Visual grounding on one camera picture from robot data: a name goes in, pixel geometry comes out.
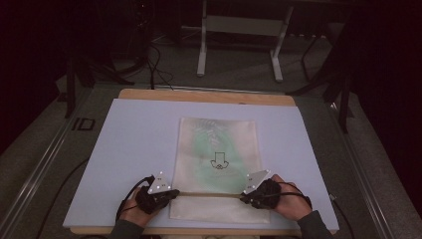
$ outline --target table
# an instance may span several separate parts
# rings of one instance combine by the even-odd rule
[[[199,107],[193,111],[198,114],[198,116],[205,116],[207,112],[212,111],[213,108],[218,108],[219,110],[224,107],[226,110],[232,109],[232,112],[238,111],[239,115],[231,114],[230,117],[225,117],[225,119],[235,119],[235,118],[247,118],[249,116],[255,116],[257,113],[261,116],[254,117],[254,120],[257,121],[257,126],[261,129],[261,137],[259,141],[261,142],[260,151],[262,158],[274,158],[275,154],[280,153],[280,146],[278,144],[270,143],[269,140],[273,138],[263,135],[269,135],[269,131],[278,131],[276,126],[271,126],[268,128],[267,125],[262,124],[264,121],[269,125],[274,125],[274,122],[277,122],[280,119],[283,119],[283,114],[285,112],[295,112],[299,114],[297,108],[295,107],[295,102],[291,97],[286,96],[272,96],[272,95],[258,95],[258,94],[234,94],[234,93],[214,93],[214,92],[170,92],[170,91],[147,91],[147,90],[123,90],[119,95],[120,100],[115,101],[113,104],[122,103],[129,105],[138,105],[139,101],[132,100],[149,100],[142,101],[144,106],[148,104],[154,104],[156,109],[161,109],[167,111],[160,111],[158,114],[166,119],[177,118],[178,114],[174,116],[174,112],[182,112],[187,114],[192,112],[192,108]],[[174,106],[179,106],[177,111],[175,111]],[[112,228],[113,225],[113,215],[114,210],[113,205],[119,204],[119,201],[122,200],[124,195],[128,190],[135,184],[133,182],[134,178],[137,178],[135,181],[138,181],[143,176],[148,176],[150,173],[155,173],[153,170],[163,169],[166,174],[171,178],[172,168],[174,161],[167,160],[163,158],[169,158],[176,150],[175,139],[177,133],[171,133],[172,126],[168,124],[160,124],[162,131],[168,132],[165,138],[159,137],[162,135],[162,131],[155,131],[153,129],[153,134],[149,131],[151,128],[154,128],[154,125],[148,125],[148,127],[139,127],[139,128],[126,128],[121,127],[122,125],[127,125],[133,119],[122,117],[121,115],[116,115],[115,111],[120,112],[121,108],[111,107],[108,117],[105,121],[105,126],[102,129],[96,148],[94,149],[92,159],[86,169],[83,179],[79,189],[75,195],[74,201],[72,203],[71,209],[68,212],[67,218],[65,220],[65,227],[70,227],[74,233],[77,234],[107,234]],[[129,113],[134,114],[134,116],[140,116],[139,113],[142,113],[146,118],[152,113],[151,109],[142,108],[130,108]],[[117,118],[110,119],[109,116],[117,116]],[[114,120],[119,121],[120,126],[118,130],[113,130],[112,123]],[[292,129],[295,128],[289,122],[289,124],[281,123],[284,128]],[[141,142],[144,138],[137,138],[139,135],[130,135],[131,131],[138,131],[141,129],[143,134],[147,135],[147,138],[152,142],[157,143],[158,140],[161,143],[160,148],[166,148],[168,150],[154,151],[152,154],[145,152],[144,146],[141,146]],[[301,133],[306,134],[305,127],[300,128],[302,132],[295,132],[298,135]],[[111,133],[112,137],[106,136],[107,133]],[[277,159],[277,160],[264,160],[265,166],[274,169],[274,171],[282,171],[283,176],[286,176],[289,179],[292,179],[297,185],[301,186],[301,190],[307,194],[309,197],[313,198],[313,203],[315,209],[319,210],[322,219],[327,224],[328,229],[331,229],[331,232],[334,233],[338,230],[338,224],[336,222],[335,215],[333,214],[332,206],[330,204],[328,195],[325,194],[326,189],[320,172],[317,167],[317,162],[310,145],[308,135],[307,137],[287,137],[284,135],[279,135],[276,139],[282,139],[280,144],[289,144],[295,146],[289,146],[290,160]],[[114,144],[107,144],[104,140],[111,140]],[[127,151],[128,148],[137,146],[136,150],[139,147],[142,147],[142,152],[144,156],[148,155],[148,158],[154,158],[154,160],[149,160],[147,164],[141,163],[139,161],[139,154],[132,153]],[[297,158],[297,152],[305,151],[307,154],[301,154],[301,157],[304,159]],[[116,161],[115,158],[120,158],[120,160],[129,160],[129,161]],[[307,175],[299,176],[297,173],[293,173],[293,170],[286,170],[286,168],[294,168],[297,166],[299,160],[303,160],[306,165],[305,170]],[[285,167],[285,170],[281,170],[280,165]],[[119,166],[124,166],[125,173],[122,174],[122,168]],[[306,183],[309,178],[307,176],[312,175],[313,183]],[[99,194],[105,194],[106,196],[101,196],[103,200],[101,202],[95,201],[95,198],[99,198]],[[105,201],[106,207],[97,207]],[[168,207],[163,209],[159,215],[154,218],[150,223],[150,227],[145,229],[145,234],[196,234],[196,235],[300,235],[299,227],[296,223],[287,221],[287,219],[278,216],[275,213],[272,213],[272,223],[270,224],[230,224],[230,225],[219,225],[217,223],[201,223],[201,222],[187,222],[183,220],[171,220],[167,218],[166,212],[168,212]],[[89,217],[94,217],[95,222],[90,224],[84,224],[84,220]]]

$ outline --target person's left hand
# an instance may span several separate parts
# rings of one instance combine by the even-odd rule
[[[130,199],[126,201],[126,203],[123,206],[123,209],[121,210],[120,217],[118,219],[120,220],[126,220],[129,222],[132,222],[142,228],[145,228],[148,222],[156,215],[158,214],[159,210],[153,212],[152,214],[147,214],[144,211],[140,210],[139,207],[137,207],[137,203],[135,200],[136,194],[140,191],[140,188],[136,188],[133,191],[132,196]]]

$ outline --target wooden table edge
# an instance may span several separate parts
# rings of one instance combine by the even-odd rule
[[[78,235],[108,235],[112,227],[71,227],[70,230]],[[225,236],[301,236],[297,229],[235,229],[235,228],[145,228],[144,235],[225,235]]]
[[[123,89],[120,91],[118,98],[129,100],[199,102],[239,105],[263,105],[285,107],[296,106],[294,99],[290,96],[255,93]]]

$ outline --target dark background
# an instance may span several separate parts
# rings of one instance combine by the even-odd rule
[[[115,1],[103,1],[103,7],[107,4]],[[157,0],[156,4],[156,26],[172,32],[175,41],[181,24],[200,24],[200,1]],[[94,1],[0,2],[0,153],[58,96],[55,81],[66,72],[70,42],[77,42],[100,62],[109,59],[110,41],[115,39],[105,38],[108,27],[117,22],[133,26],[127,5],[113,9],[116,13],[107,19],[119,20],[105,26]],[[302,14],[296,11],[292,29],[299,33],[313,30],[314,25],[305,23],[307,11],[317,12],[318,7],[303,9]],[[356,24],[360,26],[356,32],[365,35],[360,38],[365,44],[347,44],[348,50],[359,53],[352,90],[422,215],[422,195],[418,193],[422,183],[420,12],[418,2],[383,1]]]

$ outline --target table leg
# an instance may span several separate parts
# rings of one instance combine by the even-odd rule
[[[276,82],[281,82],[283,80],[282,69],[280,68],[280,62],[279,62],[279,53],[280,53],[280,49],[282,48],[283,41],[285,40],[285,37],[286,37],[286,32],[288,30],[293,9],[294,7],[289,7],[285,16],[285,20],[283,21],[283,25],[280,29],[277,46],[274,50],[270,51],[271,62],[273,64],[273,71],[274,71]]]
[[[203,77],[205,75],[205,64],[207,60],[207,1],[202,1],[202,27],[201,27],[201,50],[199,52],[198,70],[196,75]]]

